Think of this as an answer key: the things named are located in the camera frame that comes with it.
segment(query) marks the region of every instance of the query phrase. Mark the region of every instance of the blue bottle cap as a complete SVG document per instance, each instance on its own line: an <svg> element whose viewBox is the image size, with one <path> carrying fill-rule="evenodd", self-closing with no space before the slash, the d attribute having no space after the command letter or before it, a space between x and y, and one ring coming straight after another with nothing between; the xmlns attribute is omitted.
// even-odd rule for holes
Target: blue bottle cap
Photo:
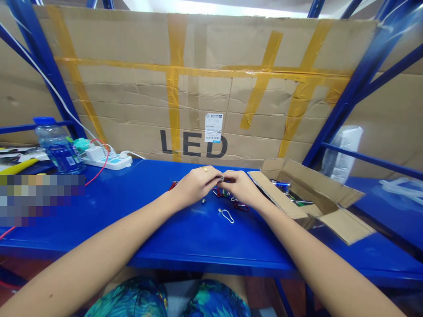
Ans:
<svg viewBox="0 0 423 317"><path fill-rule="evenodd" d="M36 125L55 125L57 123L53 117L35 117L32 119Z"/></svg>

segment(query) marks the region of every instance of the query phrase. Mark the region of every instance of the white package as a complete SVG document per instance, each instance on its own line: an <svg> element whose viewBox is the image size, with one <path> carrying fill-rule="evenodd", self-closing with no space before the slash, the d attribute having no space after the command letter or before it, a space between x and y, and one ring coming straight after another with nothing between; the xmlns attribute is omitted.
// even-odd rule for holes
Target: white package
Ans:
<svg viewBox="0 0 423 317"><path fill-rule="evenodd" d="M357 152L363 129L357 125L345 125L336 133L330 143L345 150ZM345 184L353 169L355 158L327 149L323 156L321 173L333 180Z"/></svg>

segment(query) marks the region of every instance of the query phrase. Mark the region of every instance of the hand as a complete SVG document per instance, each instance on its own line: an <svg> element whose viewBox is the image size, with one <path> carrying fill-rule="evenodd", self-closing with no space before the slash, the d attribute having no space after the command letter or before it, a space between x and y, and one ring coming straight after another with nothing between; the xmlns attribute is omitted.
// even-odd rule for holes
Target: hand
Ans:
<svg viewBox="0 0 423 317"><path fill-rule="evenodd" d="M171 190L181 203L181 209L196 203L211 191L222 179L222 172L212 166L191 170Z"/></svg>
<svg viewBox="0 0 423 317"><path fill-rule="evenodd" d="M266 200L257 186L244 171L227 170L223 173L223 176L225 177L225 180L230 180L229 183L220 182L217 186L229 191L240 202L256 209L256 206L259 206L263 199Z"/></svg>

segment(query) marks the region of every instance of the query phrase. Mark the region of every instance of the plastic bottle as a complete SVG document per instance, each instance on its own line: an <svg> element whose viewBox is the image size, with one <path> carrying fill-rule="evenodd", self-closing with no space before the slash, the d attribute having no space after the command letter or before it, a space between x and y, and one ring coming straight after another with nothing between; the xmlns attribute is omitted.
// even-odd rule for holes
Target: plastic bottle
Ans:
<svg viewBox="0 0 423 317"><path fill-rule="evenodd" d="M38 136L40 146L51 159L61 174L79 174L86 169L79 152L74 146L74 141L66 130L56 125L52 117L33 118L38 127L35 133Z"/></svg>

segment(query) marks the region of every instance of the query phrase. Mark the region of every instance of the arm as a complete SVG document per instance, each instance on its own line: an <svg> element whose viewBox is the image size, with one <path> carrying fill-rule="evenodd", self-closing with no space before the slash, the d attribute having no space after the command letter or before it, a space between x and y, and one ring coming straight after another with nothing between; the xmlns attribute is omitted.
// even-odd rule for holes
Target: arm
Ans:
<svg viewBox="0 0 423 317"><path fill-rule="evenodd" d="M247 174L223 175L232 183L218 186L257 210L332 316L405 316L355 268L264 197Z"/></svg>
<svg viewBox="0 0 423 317"><path fill-rule="evenodd" d="M52 263L0 308L1 316L69 316L99 292L173 214L200 200L222 175L212 166L101 230Z"/></svg>

